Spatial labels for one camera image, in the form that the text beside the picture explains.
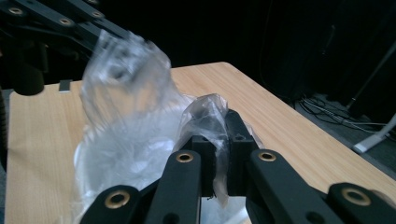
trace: wooden table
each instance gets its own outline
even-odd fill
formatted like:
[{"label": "wooden table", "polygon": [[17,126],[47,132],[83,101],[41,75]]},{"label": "wooden table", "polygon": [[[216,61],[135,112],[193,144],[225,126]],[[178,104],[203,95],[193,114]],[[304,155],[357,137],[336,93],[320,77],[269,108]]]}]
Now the wooden table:
[{"label": "wooden table", "polygon": [[[252,125],[267,148],[281,153],[312,187],[327,192],[350,182],[386,193],[396,201],[396,182],[305,119],[228,63],[172,69],[180,91],[218,93]],[[10,99],[6,223],[54,223],[69,212],[73,156],[85,115],[81,82],[69,93],[48,85],[36,96]]]}]

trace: cable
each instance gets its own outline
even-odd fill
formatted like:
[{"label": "cable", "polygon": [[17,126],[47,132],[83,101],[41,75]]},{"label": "cable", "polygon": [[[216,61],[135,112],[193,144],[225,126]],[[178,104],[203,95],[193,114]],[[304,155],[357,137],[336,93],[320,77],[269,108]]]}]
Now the cable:
[{"label": "cable", "polygon": [[[375,123],[375,122],[361,122],[361,121],[356,121],[353,120],[348,112],[344,109],[340,109],[334,105],[327,104],[323,100],[317,98],[317,97],[312,97],[311,99],[307,99],[306,96],[304,96],[300,101],[299,104],[303,110],[305,110],[307,113],[314,115],[317,119],[320,119],[322,121],[331,123],[331,124],[341,124],[344,125],[345,127],[354,129],[354,130],[360,130],[364,131],[367,133],[376,133],[377,130],[368,130],[367,128],[362,128],[359,125],[376,125],[376,126],[385,126],[387,125],[386,123]],[[332,108],[334,108],[337,111],[341,111],[346,116],[337,114],[333,111],[332,109],[326,108],[326,106],[329,105]],[[309,106],[315,108],[318,111],[314,111],[312,108],[309,108]],[[321,119],[319,116],[326,116],[332,120],[327,120],[327,119]]]}]

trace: crumpled plastic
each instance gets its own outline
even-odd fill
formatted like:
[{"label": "crumpled plastic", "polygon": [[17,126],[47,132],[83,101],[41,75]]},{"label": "crumpled plastic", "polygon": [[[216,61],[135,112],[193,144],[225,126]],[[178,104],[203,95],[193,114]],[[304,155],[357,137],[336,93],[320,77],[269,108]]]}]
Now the crumpled plastic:
[{"label": "crumpled plastic", "polygon": [[87,124],[75,153],[71,214],[57,223],[79,223],[110,187],[145,188],[161,177],[169,155],[192,134],[217,147],[217,198],[202,199],[202,223],[225,223],[244,209],[243,198],[227,203],[226,100],[180,93],[170,67],[167,56],[142,37],[130,33],[118,39],[102,32],[83,76],[80,97]]}]

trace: screw hole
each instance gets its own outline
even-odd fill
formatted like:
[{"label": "screw hole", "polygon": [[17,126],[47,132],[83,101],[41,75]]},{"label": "screw hole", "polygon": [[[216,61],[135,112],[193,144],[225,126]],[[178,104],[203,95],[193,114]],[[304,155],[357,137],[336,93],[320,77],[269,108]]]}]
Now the screw hole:
[{"label": "screw hole", "polygon": [[190,153],[181,153],[177,155],[177,161],[179,162],[189,162],[192,161],[194,157]]},{"label": "screw hole", "polygon": [[274,161],[274,160],[276,160],[276,156],[274,154],[272,154],[272,153],[269,153],[269,152],[260,153],[259,154],[259,158],[262,161]]},{"label": "screw hole", "polygon": [[116,190],[108,194],[105,200],[105,206],[110,209],[123,207],[130,200],[131,196],[125,190]]}]

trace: transparent plastic wrap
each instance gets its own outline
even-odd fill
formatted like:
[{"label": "transparent plastic wrap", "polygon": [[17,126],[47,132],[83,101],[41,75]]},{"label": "transparent plastic wrap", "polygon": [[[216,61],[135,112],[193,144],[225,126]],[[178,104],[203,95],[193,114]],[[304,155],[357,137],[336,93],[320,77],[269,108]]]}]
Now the transparent plastic wrap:
[{"label": "transparent plastic wrap", "polygon": [[75,154],[73,223],[96,196],[116,185],[139,190],[161,177],[192,97],[178,92],[167,56],[130,33],[102,32],[84,76],[88,119]]},{"label": "transparent plastic wrap", "polygon": [[103,31],[80,97],[87,125],[75,153],[71,213],[57,223],[79,223],[94,199],[110,187],[145,188],[161,177],[172,151],[194,134],[217,148],[217,197],[202,199],[201,223],[226,223],[238,212],[246,216],[241,213],[245,199],[229,199],[226,190],[226,100],[217,94],[195,98],[180,93],[170,76],[169,59],[153,43],[132,33],[118,39]]}]

